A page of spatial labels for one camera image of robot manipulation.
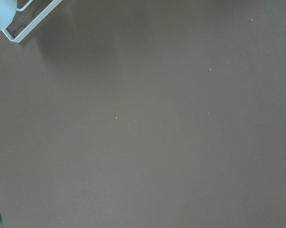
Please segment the light blue cup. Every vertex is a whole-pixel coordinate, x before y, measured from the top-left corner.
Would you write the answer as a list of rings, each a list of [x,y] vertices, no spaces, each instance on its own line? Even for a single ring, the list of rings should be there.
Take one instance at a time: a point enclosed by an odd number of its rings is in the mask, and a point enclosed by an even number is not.
[[[17,11],[17,0],[0,0],[0,31],[12,21]]]

